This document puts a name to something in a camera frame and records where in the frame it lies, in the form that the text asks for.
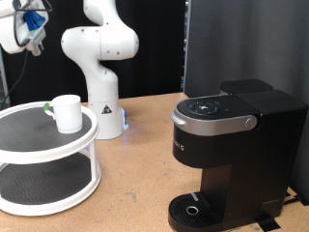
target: blue led light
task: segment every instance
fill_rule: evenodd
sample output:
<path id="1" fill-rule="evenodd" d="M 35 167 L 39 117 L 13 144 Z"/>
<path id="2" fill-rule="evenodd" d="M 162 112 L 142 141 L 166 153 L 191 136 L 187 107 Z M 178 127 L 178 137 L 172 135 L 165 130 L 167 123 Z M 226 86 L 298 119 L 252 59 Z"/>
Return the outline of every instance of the blue led light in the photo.
<path id="1" fill-rule="evenodd" d="M 124 113 L 124 128 L 125 130 L 128 129 L 128 123 L 126 123 L 126 110 L 123 109 L 123 113 Z"/>

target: mug handle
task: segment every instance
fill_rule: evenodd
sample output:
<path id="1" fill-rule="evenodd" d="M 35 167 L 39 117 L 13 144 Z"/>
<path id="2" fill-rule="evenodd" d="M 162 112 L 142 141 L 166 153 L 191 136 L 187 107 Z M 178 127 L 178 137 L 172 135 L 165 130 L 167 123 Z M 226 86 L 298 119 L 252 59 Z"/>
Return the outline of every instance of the mug handle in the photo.
<path id="1" fill-rule="evenodd" d="M 54 120 L 56 120 L 55 114 L 49 111 L 49 106 L 52 106 L 50 102 L 44 104 L 44 111 L 47 115 L 51 116 Z"/>

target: black curtain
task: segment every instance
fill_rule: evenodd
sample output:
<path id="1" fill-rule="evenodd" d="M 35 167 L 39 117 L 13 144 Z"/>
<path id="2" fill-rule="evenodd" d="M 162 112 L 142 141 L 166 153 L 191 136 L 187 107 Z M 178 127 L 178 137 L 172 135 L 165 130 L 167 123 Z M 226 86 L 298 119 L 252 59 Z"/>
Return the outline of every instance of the black curtain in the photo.
<path id="1" fill-rule="evenodd" d="M 64 94 L 87 101 L 83 72 L 61 48 L 68 28 L 96 26 L 83 13 L 83 0 L 48 0 L 53 7 L 45 26 L 44 52 L 28 55 L 25 74 L 11 94 L 13 105 L 52 100 Z M 139 37 L 136 56 L 123 61 L 101 62 L 119 77 L 120 98 L 180 92 L 183 65 L 184 0 L 116 0 L 122 21 Z M 18 80 L 25 52 L 3 50 L 9 89 Z"/>
<path id="2" fill-rule="evenodd" d="M 309 1 L 191 0 L 184 91 L 219 94 L 225 80 L 261 79 L 309 103 Z M 309 118 L 291 187 L 309 201 Z"/>

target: white turntable rack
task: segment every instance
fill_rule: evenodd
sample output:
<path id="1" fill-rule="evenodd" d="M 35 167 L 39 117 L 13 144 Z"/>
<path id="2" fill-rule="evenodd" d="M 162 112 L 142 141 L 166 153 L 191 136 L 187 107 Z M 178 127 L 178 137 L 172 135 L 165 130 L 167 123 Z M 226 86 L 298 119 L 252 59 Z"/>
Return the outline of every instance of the white turntable rack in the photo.
<path id="1" fill-rule="evenodd" d="M 4 212 L 21 216 L 61 212 L 86 199 L 100 181 L 96 115 L 82 106 L 83 129 L 62 134 L 44 113 L 44 104 L 32 102 L 0 112 Z"/>

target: cable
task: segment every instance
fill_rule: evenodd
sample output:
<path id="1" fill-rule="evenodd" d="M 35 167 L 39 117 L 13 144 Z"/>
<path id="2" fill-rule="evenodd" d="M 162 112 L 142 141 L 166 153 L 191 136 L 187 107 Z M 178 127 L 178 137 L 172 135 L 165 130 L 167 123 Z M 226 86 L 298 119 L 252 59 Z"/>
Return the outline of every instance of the cable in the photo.
<path id="1" fill-rule="evenodd" d="M 17 82 L 13 85 L 13 87 L 11 88 L 11 90 L 9 91 L 9 93 L 7 94 L 7 96 L 3 99 L 3 102 L 2 102 L 2 105 L 1 105 L 0 111 L 2 111 L 3 106 L 4 106 L 4 104 L 5 104 L 5 102 L 6 102 L 7 98 L 8 98 L 8 96 L 10 95 L 10 93 L 12 92 L 12 90 L 14 89 L 14 87 L 18 84 L 18 82 L 20 81 L 20 79 L 21 79 L 22 76 L 23 76 L 23 73 L 24 73 L 25 68 L 26 68 L 28 52 L 29 52 L 29 51 L 27 50 L 26 57 L 25 57 L 25 62 L 24 62 L 24 64 L 23 64 L 23 68 L 22 68 L 22 72 L 21 72 L 20 78 L 19 78 L 19 79 L 17 80 Z"/>
<path id="2" fill-rule="evenodd" d="M 300 197 L 295 196 L 295 198 L 293 198 L 293 199 L 291 199 L 291 200 L 285 201 L 283 205 L 289 205 L 289 204 L 294 203 L 294 202 L 297 202 L 297 201 L 301 201 L 301 199 L 300 199 Z"/>
<path id="3" fill-rule="evenodd" d="M 18 41 L 18 38 L 17 38 L 17 30 L 16 30 L 16 15 L 17 15 L 17 12 L 52 12 L 52 7 L 50 5 L 50 3 L 47 1 L 47 0 L 43 0 L 47 3 L 49 9 L 18 9 L 18 10 L 15 10 L 14 12 L 14 20 L 13 20 L 13 27 L 14 27 L 14 38 L 15 38 L 15 42 L 16 44 L 19 46 L 19 47 L 23 47 L 25 45 L 27 45 L 30 40 L 26 40 L 24 41 L 22 44 L 19 43 Z"/>

